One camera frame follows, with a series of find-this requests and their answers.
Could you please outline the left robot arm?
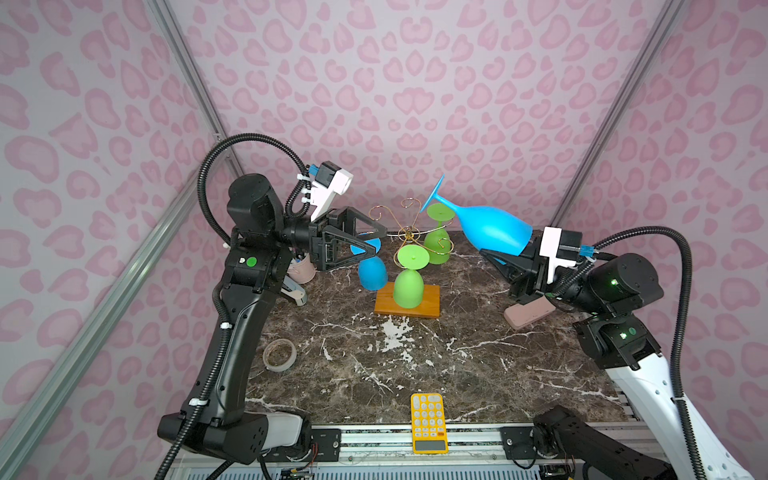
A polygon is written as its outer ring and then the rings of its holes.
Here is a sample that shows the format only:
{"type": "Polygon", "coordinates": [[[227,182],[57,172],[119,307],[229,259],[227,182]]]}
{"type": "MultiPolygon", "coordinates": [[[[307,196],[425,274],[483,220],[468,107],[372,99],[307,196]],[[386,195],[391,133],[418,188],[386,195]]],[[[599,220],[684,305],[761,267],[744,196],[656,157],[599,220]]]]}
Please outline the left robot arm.
{"type": "Polygon", "coordinates": [[[307,188],[310,218],[291,219],[269,180],[261,174],[237,178],[229,187],[227,211],[235,222],[225,237],[229,252],[212,291],[217,324],[198,378],[179,412],[163,416],[160,438],[171,445],[156,478],[165,478],[181,450],[248,465],[274,450],[301,459],[311,447],[311,422],[289,412],[245,410],[250,369],[264,325],[274,308],[294,254],[305,251],[319,270],[374,256],[370,240],[385,229],[352,207],[334,209],[352,175],[337,171],[307,188]]]}

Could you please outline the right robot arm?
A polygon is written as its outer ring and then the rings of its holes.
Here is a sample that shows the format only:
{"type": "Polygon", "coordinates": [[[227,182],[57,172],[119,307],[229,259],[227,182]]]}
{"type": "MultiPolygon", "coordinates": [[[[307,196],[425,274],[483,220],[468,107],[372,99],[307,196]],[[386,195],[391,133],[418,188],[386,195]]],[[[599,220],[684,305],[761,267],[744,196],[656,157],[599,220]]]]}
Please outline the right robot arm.
{"type": "Polygon", "coordinates": [[[532,442],[546,457],[583,461],[610,479],[749,479],[745,469],[717,438],[684,392],[680,373],[692,287],[692,252],[687,240],[666,227],[620,232],[595,246],[579,244],[579,234],[548,244],[528,242],[512,255],[501,246],[482,250],[510,283],[520,303],[557,300],[587,318],[573,329],[583,352],[605,371],[646,423],[664,452],[659,460],[589,427],[564,407],[534,420],[532,442]],[[683,277],[671,352],[660,344],[636,311],[661,299],[659,275],[642,255],[620,256],[606,247],[643,234],[672,239],[681,255],[683,277]]]}

